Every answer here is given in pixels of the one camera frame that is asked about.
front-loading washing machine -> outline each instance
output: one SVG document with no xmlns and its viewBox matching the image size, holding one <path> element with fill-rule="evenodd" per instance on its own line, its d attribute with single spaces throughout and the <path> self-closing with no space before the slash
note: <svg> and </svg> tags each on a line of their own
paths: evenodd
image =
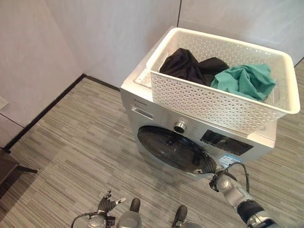
<svg viewBox="0 0 304 228">
<path fill-rule="evenodd" d="M 222 166 L 250 161 L 270 152 L 276 141 L 276 122 L 249 135 L 211 124 L 153 102 L 150 73 L 145 64 L 153 49 L 121 86 L 139 152 L 162 165 L 194 177 L 207 152 Z"/>
</svg>

blue sticker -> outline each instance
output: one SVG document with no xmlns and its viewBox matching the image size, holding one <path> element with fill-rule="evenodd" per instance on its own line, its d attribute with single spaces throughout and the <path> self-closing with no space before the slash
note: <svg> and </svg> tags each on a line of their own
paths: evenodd
<svg viewBox="0 0 304 228">
<path fill-rule="evenodd" d="M 225 156 L 221 157 L 218 161 L 224 168 L 227 168 L 229 164 L 232 164 L 234 162 L 242 162 L 240 158 L 234 157 L 230 154 L 226 154 Z"/>
</svg>

metal robot arm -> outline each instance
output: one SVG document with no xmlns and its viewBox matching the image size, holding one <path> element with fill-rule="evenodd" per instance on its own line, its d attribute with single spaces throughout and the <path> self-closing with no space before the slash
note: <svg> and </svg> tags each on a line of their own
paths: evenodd
<svg viewBox="0 0 304 228">
<path fill-rule="evenodd" d="M 100 200 L 96 212 L 89 212 L 89 213 L 84 213 L 84 214 L 76 216 L 72 221 L 71 228 L 74 227 L 74 224 L 77 219 L 79 219 L 80 217 L 85 217 L 85 216 L 89 216 L 89 220 L 88 220 L 88 224 L 87 224 L 88 228 L 105 228 L 107 226 L 107 219 L 111 218 L 111 217 L 108 217 L 108 215 L 107 215 L 108 212 L 111 211 L 118 204 L 121 204 L 127 200 L 127 198 L 121 198 L 116 201 L 111 201 L 110 197 L 111 197 L 111 190 L 109 190 L 104 195 L 104 197 Z"/>
<path fill-rule="evenodd" d="M 214 175 L 212 189 L 222 192 L 228 203 L 236 210 L 249 228 L 278 228 L 268 213 L 242 189 L 236 179 L 225 172 Z"/>
</svg>

black cloth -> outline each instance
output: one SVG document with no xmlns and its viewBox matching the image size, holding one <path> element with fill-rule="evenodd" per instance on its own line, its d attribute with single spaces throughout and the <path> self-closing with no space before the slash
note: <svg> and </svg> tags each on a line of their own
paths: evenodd
<svg viewBox="0 0 304 228">
<path fill-rule="evenodd" d="M 179 48 L 166 58 L 160 73 L 210 86 L 214 75 L 228 68 L 224 61 L 216 57 L 199 63 L 189 50 Z"/>
</svg>

laundry basket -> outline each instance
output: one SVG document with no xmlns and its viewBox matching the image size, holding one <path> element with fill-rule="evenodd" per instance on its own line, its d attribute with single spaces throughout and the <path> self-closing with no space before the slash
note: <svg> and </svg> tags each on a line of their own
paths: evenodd
<svg viewBox="0 0 304 228">
<path fill-rule="evenodd" d="M 178 48 L 200 62 L 218 57 L 230 67 L 267 63 L 276 86 L 264 102 L 159 73 Z M 183 114 L 250 134 L 269 121 L 300 111 L 293 62 L 284 52 L 188 29 L 173 28 L 147 62 L 153 101 Z"/>
</svg>

